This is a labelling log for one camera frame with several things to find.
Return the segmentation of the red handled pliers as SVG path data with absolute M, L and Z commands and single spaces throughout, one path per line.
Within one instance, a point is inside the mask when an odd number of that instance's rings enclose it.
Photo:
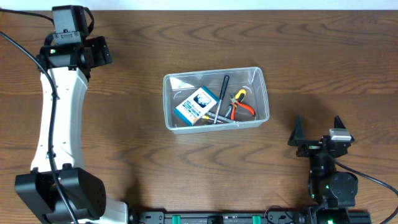
M 232 110 L 231 110 L 230 119 L 233 120 L 233 121 L 235 120 L 235 113 L 236 113 L 236 108 L 237 107 L 242 107 L 245 110 L 249 111 L 252 116 L 255 116 L 255 111 L 254 111 L 254 109 L 252 107 L 250 107 L 249 105 L 246 105 L 244 103 L 239 102 L 235 98 L 231 98 L 231 105 L 232 105 Z

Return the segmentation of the silver combination wrench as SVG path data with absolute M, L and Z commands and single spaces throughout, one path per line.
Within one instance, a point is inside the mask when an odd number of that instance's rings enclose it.
M 211 117 L 211 118 L 216 118 L 216 114 L 212 113 L 212 112 L 207 112 L 206 115 Z M 223 116 L 218 116 L 217 120 L 218 121 L 224 121 L 224 122 L 227 122 L 227 123 L 236 123 L 236 121 L 234 121 L 232 119 L 229 119 L 229 118 L 225 118 Z

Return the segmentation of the small black claw hammer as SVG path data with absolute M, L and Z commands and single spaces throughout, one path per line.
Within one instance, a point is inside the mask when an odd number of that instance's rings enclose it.
M 224 99 L 224 96 L 225 96 L 225 93 L 226 93 L 226 89 L 228 87 L 229 79 L 230 79 L 229 75 L 225 75 L 224 76 L 223 84 L 222 84 L 221 91 L 220 91 L 220 100 L 219 100 L 219 103 L 218 103 L 218 106 L 217 106 L 217 109 L 216 109 L 216 113 L 215 113 L 213 124 L 217 123 L 218 116 L 219 116 L 220 109 L 221 109 L 221 105 L 222 105 L 222 101 Z

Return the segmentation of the black slim screwdriver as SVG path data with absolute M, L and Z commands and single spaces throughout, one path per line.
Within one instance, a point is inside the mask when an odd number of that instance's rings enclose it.
M 223 121 L 220 121 L 220 120 L 218 120 L 218 119 L 215 121 L 214 118 L 212 118 L 212 117 L 210 117 L 210 116 L 207 116 L 207 115 L 204 115 L 204 116 L 202 116 L 201 118 L 204 119 L 205 121 L 209 121 L 209 122 L 212 122 L 212 123 L 214 123 L 214 122 L 216 122 L 216 123 L 223 123 Z

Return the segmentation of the white and blue box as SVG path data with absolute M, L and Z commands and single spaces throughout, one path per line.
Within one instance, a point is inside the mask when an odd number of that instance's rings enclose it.
M 188 126 L 193 126 L 209 110 L 219 103 L 220 99 L 207 87 L 201 86 L 182 101 L 174 113 Z

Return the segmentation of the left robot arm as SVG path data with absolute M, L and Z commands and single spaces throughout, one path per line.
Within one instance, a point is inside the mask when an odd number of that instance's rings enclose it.
M 57 6 L 52 14 L 55 30 L 34 57 L 43 90 L 38 146 L 15 191 L 42 223 L 127 223 L 127 204 L 109 198 L 103 181 L 85 170 L 81 149 L 90 72 L 111 63 L 108 46 L 90 37 L 95 21 L 87 7 Z

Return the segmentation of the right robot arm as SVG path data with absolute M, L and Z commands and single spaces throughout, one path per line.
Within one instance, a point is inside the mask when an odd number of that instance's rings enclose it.
M 358 178 L 351 172 L 338 171 L 336 158 L 347 154 L 353 141 L 339 116 L 319 140 L 306 139 L 302 119 L 296 118 L 287 144 L 297 147 L 297 157 L 309 158 L 308 194 L 317 204 L 294 215 L 294 223 L 351 222 L 348 209 L 356 205 Z

